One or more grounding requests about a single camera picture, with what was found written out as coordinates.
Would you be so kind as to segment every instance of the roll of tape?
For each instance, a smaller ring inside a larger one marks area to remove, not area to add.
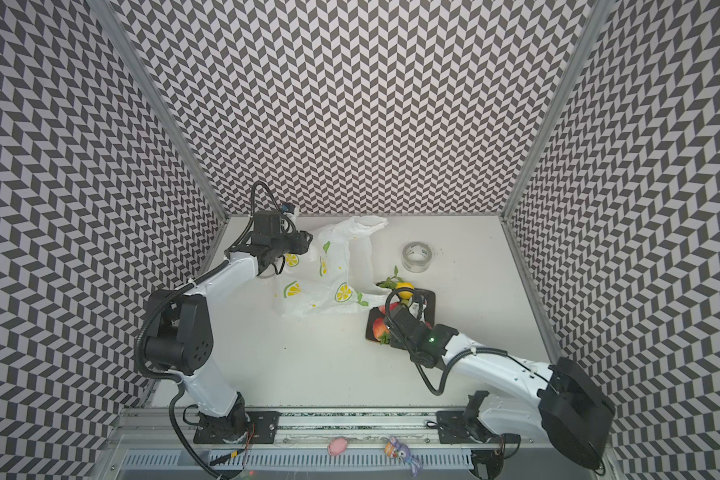
[[[432,249],[424,242],[411,242],[403,247],[403,267],[413,274],[420,274],[432,262]]]

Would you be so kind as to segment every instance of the strawberry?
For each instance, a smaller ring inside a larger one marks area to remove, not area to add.
[[[400,305],[400,302],[394,302],[393,304],[391,304],[391,305],[389,306],[389,310],[390,310],[390,311],[394,310],[394,308],[395,308],[397,305]],[[386,309],[387,309],[386,306],[380,305],[379,308],[378,308],[378,311],[381,312],[382,315],[386,315],[386,314],[387,314],[387,313],[386,313]]]
[[[389,343],[389,328],[384,324],[383,318],[378,318],[373,323],[373,336],[379,343]]]

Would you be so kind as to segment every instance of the chevron pattern wallpaper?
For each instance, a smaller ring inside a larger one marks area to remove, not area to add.
[[[82,478],[218,226],[87,6],[0,2],[0,478]]]
[[[226,208],[504,205],[592,0],[113,0]]]
[[[720,478],[720,2],[624,0],[512,219],[630,478]]]

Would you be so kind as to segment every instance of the pink egg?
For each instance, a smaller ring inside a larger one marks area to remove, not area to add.
[[[344,437],[334,438],[328,444],[328,455],[332,457],[340,456],[347,449],[347,443],[347,439]]]

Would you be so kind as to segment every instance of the robotic arm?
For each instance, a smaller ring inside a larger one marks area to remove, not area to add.
[[[260,182],[252,189],[252,210],[253,192],[258,185]],[[272,194],[269,195],[277,210],[252,214],[245,231],[227,249],[220,265],[178,290],[158,290],[150,296],[146,305],[148,314],[136,341],[139,372],[152,379],[171,379],[179,384],[179,395],[169,408],[173,427],[195,461],[217,477],[219,473],[205,464],[183,437],[173,407],[186,390],[198,404],[201,426],[212,429],[224,442],[239,443],[245,438],[249,422],[243,398],[226,383],[211,357],[210,318],[224,315],[218,311],[221,309],[218,300],[227,298],[285,254],[306,254],[312,241],[309,233],[298,231],[293,224],[294,207],[278,205]],[[430,328],[408,309],[390,310],[390,301],[403,291],[413,293],[419,304],[418,311],[423,312],[421,293],[397,289],[387,299],[385,322],[403,343],[433,394],[442,394],[448,374],[455,370],[527,404],[527,408],[512,409],[490,402],[488,407],[481,408],[488,393],[478,392],[480,395],[472,397],[476,404],[470,401],[468,407],[478,411],[476,421],[467,424],[473,438],[486,442],[508,433],[536,438],[547,436],[550,443],[572,461],[598,469],[615,407],[581,367],[568,359],[552,366],[514,358],[506,351],[483,346],[449,326],[437,324]],[[159,370],[148,368],[146,360]],[[435,367],[443,370],[437,389],[423,370]]]

